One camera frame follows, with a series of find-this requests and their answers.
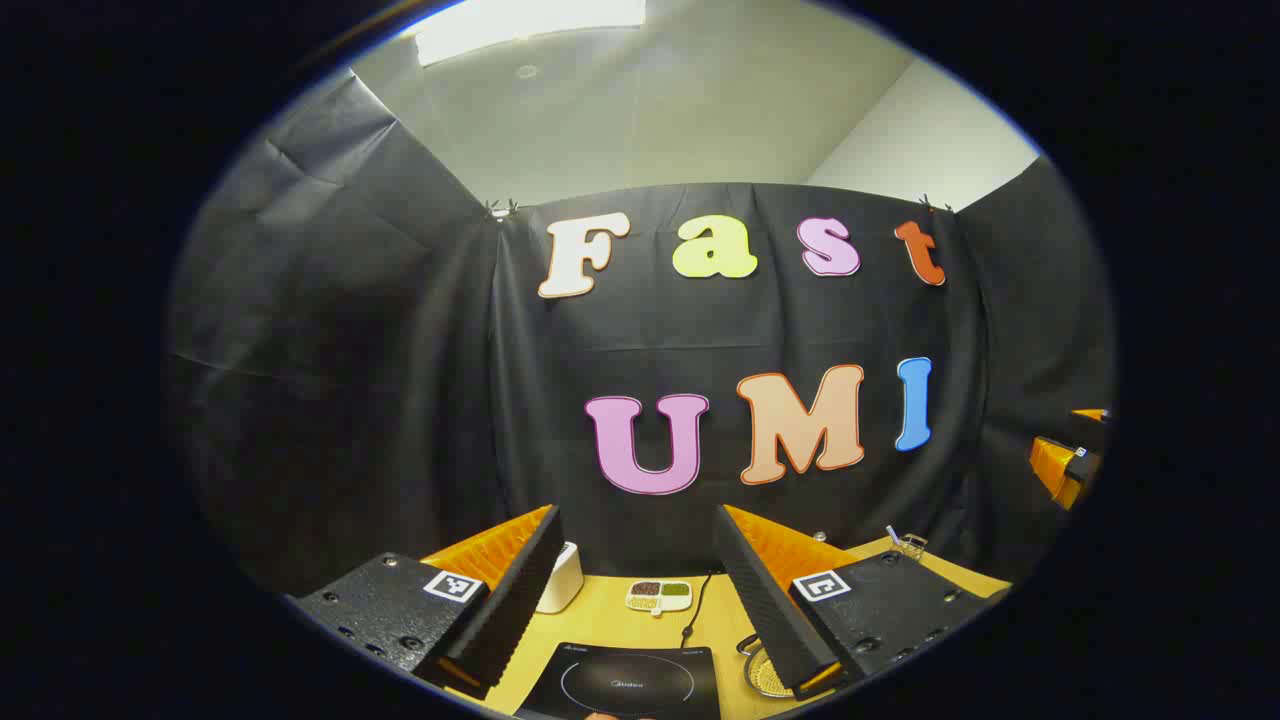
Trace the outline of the black backdrop cloth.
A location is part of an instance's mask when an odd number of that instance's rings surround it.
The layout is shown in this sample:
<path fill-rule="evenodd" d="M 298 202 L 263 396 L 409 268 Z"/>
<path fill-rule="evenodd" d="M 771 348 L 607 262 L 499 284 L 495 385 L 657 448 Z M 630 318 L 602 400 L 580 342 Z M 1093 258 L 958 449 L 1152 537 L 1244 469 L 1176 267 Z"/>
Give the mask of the black backdrop cloth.
<path fill-rule="evenodd" d="M 698 183 L 500 222 L 351 72 L 206 201 L 169 347 L 204 511 L 291 594 L 549 503 L 594 575 L 721 570 L 728 505 L 1021 582 L 1068 521 L 1033 442 L 1101 451 L 1117 389 L 1046 160 L 956 213 Z"/>

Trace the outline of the black induction cooktop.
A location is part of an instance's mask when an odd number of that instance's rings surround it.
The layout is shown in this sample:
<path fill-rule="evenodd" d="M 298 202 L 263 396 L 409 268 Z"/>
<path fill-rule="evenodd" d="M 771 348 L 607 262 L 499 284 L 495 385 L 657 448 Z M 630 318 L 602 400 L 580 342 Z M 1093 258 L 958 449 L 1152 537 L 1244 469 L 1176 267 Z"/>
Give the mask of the black induction cooktop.
<path fill-rule="evenodd" d="M 524 720 L 722 720 L 707 647 L 632 650 L 563 642 L 517 710 Z"/>

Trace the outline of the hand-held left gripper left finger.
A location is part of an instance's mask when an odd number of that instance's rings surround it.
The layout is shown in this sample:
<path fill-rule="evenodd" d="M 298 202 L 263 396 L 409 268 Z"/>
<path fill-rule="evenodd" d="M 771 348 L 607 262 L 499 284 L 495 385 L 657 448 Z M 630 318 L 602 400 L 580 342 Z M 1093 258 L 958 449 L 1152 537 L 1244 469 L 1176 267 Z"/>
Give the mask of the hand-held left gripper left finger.
<path fill-rule="evenodd" d="M 547 505 L 425 559 L 384 552 L 292 609 L 358 653 L 484 700 L 524 638 L 564 547 Z"/>

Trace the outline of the white toaster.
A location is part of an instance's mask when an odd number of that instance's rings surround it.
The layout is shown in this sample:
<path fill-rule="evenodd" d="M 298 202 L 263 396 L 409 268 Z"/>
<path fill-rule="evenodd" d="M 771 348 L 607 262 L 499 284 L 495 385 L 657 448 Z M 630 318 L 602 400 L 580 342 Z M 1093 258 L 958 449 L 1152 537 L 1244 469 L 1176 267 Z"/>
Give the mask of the white toaster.
<path fill-rule="evenodd" d="M 535 612 L 562 612 L 584 587 L 584 573 L 579 546 L 566 541 L 556 557 L 556 564 L 538 602 Z"/>

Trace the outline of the white divided dish of beans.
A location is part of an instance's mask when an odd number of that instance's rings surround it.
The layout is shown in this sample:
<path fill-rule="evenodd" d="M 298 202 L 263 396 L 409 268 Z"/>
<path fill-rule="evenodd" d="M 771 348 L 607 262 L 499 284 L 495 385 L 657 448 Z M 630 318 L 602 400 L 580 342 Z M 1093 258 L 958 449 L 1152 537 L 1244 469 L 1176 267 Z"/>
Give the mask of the white divided dish of beans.
<path fill-rule="evenodd" d="M 623 603 L 627 609 L 660 616 L 690 609 L 692 597 L 692 587 L 687 582 L 637 580 L 628 587 Z"/>

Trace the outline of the ceiling light panel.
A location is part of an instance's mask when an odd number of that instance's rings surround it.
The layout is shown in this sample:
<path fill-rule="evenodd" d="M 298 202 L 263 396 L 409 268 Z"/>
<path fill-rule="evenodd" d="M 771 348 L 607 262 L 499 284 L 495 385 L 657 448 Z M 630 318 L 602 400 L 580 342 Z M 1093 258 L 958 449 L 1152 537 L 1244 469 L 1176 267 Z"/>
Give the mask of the ceiling light panel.
<path fill-rule="evenodd" d="M 540 35 L 640 27 L 646 0 L 458 0 L 399 35 L 433 64 Z"/>

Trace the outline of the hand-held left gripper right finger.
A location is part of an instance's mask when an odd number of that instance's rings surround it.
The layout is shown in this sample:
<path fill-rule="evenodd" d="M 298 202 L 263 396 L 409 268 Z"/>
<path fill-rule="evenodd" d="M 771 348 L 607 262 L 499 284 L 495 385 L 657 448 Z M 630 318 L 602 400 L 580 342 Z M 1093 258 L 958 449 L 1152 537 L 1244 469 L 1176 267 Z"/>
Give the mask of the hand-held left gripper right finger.
<path fill-rule="evenodd" d="M 783 684 L 808 700 L 888 671 L 1006 594 L 978 594 L 887 550 L 858 557 L 735 506 L 713 544 Z"/>

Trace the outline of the steel pot with black handles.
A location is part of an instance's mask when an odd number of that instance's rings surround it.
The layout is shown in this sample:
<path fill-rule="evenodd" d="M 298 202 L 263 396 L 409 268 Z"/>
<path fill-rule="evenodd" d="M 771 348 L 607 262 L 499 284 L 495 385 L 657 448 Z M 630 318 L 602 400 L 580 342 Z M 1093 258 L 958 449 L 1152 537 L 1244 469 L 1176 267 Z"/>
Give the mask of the steel pot with black handles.
<path fill-rule="evenodd" d="M 767 698 L 796 700 L 794 691 L 783 684 L 758 634 L 740 641 L 736 651 L 744 656 L 744 679 L 753 691 Z"/>

